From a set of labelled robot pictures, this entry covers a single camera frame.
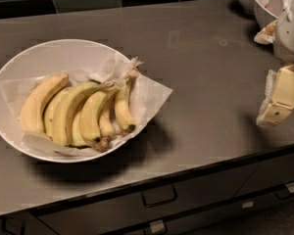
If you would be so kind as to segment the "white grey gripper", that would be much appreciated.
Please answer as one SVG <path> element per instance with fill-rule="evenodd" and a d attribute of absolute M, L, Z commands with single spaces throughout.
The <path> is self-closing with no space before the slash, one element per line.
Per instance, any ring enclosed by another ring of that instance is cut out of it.
<path fill-rule="evenodd" d="M 255 35 L 254 41 L 264 45 L 273 42 L 274 55 L 284 62 L 294 63 L 294 0 L 277 21 L 269 23 Z M 294 64 L 278 71 L 269 70 L 265 96 L 256 119 L 257 126 L 281 124 L 294 110 Z"/>

